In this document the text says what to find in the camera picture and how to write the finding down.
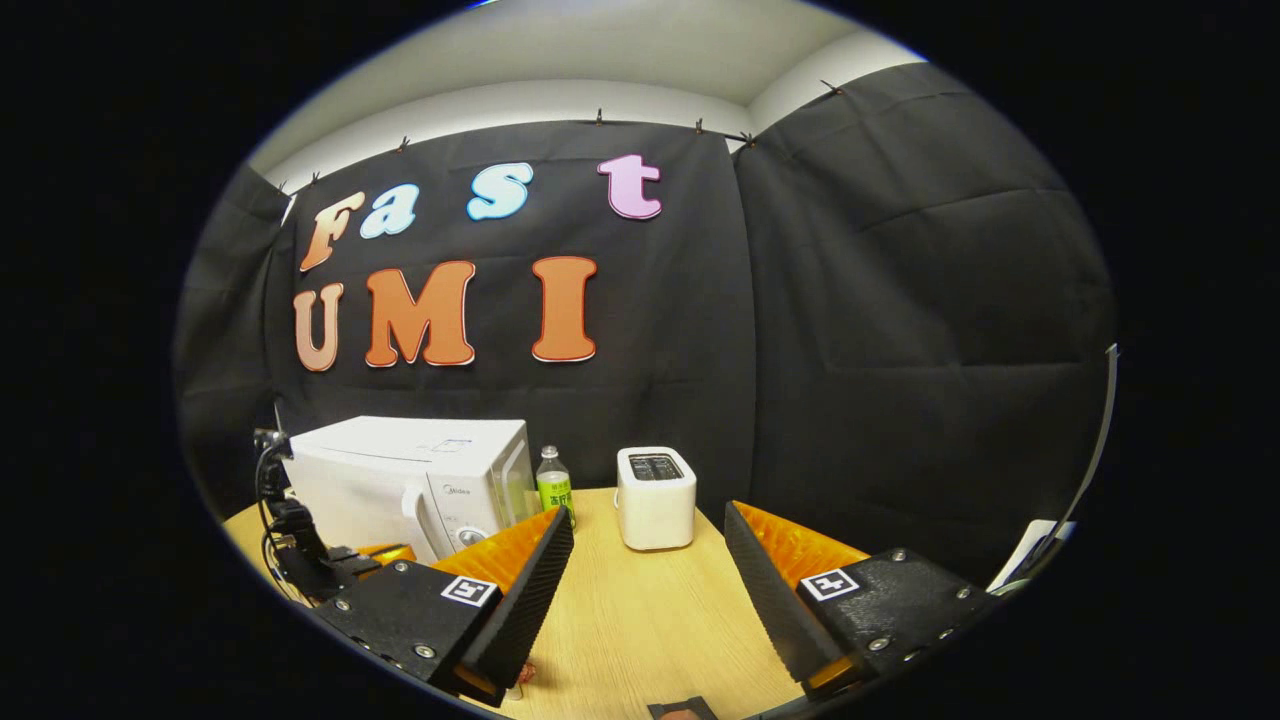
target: white microwave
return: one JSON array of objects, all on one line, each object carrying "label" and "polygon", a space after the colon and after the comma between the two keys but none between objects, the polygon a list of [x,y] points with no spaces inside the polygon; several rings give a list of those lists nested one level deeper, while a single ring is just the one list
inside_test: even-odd
[{"label": "white microwave", "polygon": [[524,420],[360,416],[289,438],[289,484],[329,546],[435,562],[540,510]]}]

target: wooden table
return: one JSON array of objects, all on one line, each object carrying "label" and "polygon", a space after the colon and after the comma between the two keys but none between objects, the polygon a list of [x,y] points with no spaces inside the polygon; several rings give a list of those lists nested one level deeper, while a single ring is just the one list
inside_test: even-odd
[{"label": "wooden table", "polygon": [[[724,538],[701,512],[687,547],[637,552],[622,544],[613,488],[573,491],[573,555],[529,657],[538,675],[524,685],[524,698],[508,696],[497,712],[516,720],[650,720],[649,705],[701,696],[718,717],[736,720],[803,694],[773,651]],[[225,528],[269,577],[257,510]]]}]

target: ceiling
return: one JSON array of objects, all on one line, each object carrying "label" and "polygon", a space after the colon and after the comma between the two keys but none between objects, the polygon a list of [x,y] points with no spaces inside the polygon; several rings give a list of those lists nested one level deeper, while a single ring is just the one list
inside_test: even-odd
[{"label": "ceiling", "polygon": [[792,65],[860,29],[799,0],[500,0],[349,72],[300,108],[251,163],[270,168],[369,115],[500,82],[630,82],[746,106]]}]

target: green bottle label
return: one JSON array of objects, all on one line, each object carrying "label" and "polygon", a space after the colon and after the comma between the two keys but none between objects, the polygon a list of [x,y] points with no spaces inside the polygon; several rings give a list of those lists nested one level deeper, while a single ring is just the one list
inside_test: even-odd
[{"label": "green bottle label", "polygon": [[538,496],[543,501],[543,510],[553,510],[561,505],[568,507],[570,527],[577,527],[577,520],[573,518],[573,496],[568,487],[568,478],[563,480],[538,480]]}]

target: plastic bottle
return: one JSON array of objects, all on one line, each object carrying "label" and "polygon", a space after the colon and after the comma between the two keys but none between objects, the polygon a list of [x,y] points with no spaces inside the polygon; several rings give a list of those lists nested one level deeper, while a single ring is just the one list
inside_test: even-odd
[{"label": "plastic bottle", "polygon": [[568,468],[559,460],[559,452],[554,445],[543,448],[543,462],[538,466],[538,496],[543,501],[543,510],[550,510],[559,505],[568,507],[568,523],[571,528],[577,528],[577,518],[573,515],[573,491],[568,484]]}]

